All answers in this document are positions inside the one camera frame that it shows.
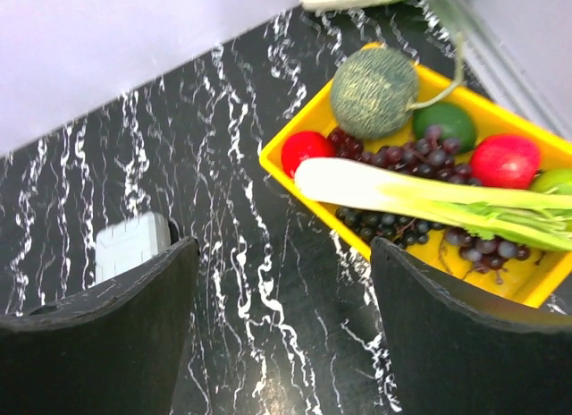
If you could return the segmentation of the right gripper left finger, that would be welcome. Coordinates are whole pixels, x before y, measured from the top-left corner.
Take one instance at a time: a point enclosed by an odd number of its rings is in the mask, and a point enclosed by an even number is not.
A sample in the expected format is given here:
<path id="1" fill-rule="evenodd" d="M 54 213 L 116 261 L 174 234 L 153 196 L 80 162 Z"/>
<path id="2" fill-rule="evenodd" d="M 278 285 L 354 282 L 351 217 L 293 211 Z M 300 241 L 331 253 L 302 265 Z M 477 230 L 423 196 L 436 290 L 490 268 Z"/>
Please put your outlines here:
<path id="1" fill-rule="evenodd" d="M 1 317 L 3 414 L 167 414 L 189 332 L 198 243 Z"/>

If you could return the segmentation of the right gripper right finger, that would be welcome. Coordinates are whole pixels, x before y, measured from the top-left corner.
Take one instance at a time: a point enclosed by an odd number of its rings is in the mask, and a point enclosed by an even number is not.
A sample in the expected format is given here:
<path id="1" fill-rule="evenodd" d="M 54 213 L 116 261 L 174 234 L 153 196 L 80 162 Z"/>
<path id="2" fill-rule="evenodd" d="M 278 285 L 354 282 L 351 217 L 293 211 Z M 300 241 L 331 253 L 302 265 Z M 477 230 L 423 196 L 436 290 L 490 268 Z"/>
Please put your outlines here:
<path id="1" fill-rule="evenodd" d="M 407 414 L 569 414 L 571 318 L 503 299 L 382 238 L 371 272 Z"/>

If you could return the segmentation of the grey plastic tool case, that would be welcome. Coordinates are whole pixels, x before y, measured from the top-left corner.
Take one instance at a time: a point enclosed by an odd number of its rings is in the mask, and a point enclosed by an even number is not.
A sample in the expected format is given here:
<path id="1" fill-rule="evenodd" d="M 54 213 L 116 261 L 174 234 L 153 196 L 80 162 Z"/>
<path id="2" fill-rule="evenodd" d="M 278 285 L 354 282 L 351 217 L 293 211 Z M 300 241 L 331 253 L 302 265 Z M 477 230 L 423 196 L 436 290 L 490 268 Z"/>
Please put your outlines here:
<path id="1" fill-rule="evenodd" d="M 170 245 L 169 223 L 156 212 L 107 226 L 96 237 L 95 284 L 142 265 Z"/>

